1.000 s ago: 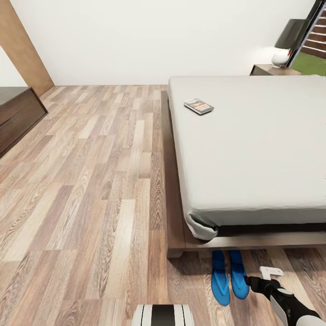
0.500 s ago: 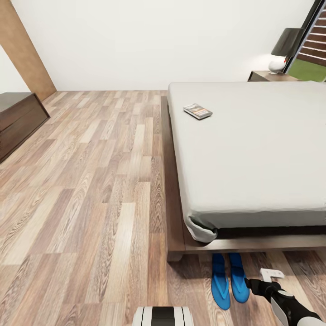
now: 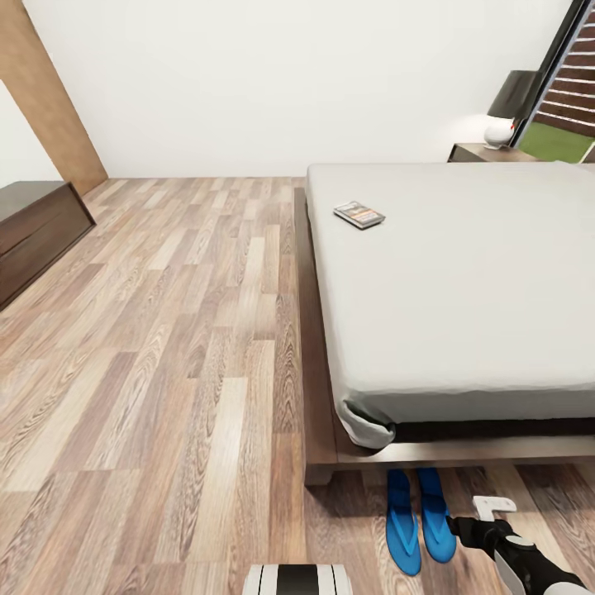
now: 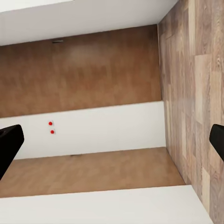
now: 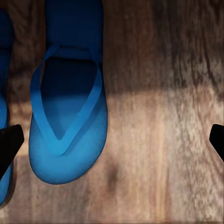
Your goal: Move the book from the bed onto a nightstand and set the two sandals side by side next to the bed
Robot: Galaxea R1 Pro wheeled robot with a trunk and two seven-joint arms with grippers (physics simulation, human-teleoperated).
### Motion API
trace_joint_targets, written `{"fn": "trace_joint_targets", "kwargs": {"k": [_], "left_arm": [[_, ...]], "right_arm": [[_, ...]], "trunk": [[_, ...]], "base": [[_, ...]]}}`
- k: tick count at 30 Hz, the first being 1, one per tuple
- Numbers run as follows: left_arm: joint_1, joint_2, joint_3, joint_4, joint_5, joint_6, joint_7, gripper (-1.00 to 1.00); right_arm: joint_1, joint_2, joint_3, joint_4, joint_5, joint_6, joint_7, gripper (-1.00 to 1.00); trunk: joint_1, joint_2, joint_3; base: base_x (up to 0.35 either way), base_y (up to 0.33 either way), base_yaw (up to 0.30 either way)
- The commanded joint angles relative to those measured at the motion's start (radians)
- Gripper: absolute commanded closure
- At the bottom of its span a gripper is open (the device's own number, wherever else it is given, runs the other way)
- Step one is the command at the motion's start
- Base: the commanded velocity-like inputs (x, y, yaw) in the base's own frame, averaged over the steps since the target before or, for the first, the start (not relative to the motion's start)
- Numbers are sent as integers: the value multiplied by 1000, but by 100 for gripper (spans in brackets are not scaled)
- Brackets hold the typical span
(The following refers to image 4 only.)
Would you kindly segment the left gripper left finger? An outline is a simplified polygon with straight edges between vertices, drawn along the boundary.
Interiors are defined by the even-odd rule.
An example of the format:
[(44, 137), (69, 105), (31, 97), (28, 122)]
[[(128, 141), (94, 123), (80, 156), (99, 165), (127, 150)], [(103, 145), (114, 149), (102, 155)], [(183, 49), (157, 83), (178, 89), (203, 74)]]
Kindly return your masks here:
[(0, 180), (24, 142), (20, 124), (0, 129)]

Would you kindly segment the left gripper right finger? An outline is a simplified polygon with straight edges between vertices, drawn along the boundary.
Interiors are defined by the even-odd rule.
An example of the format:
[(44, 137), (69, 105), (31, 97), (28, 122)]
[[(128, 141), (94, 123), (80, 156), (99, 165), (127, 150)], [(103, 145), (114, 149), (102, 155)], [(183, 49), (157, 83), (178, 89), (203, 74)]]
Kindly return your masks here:
[(214, 124), (210, 132), (209, 141), (224, 162), (224, 126)]

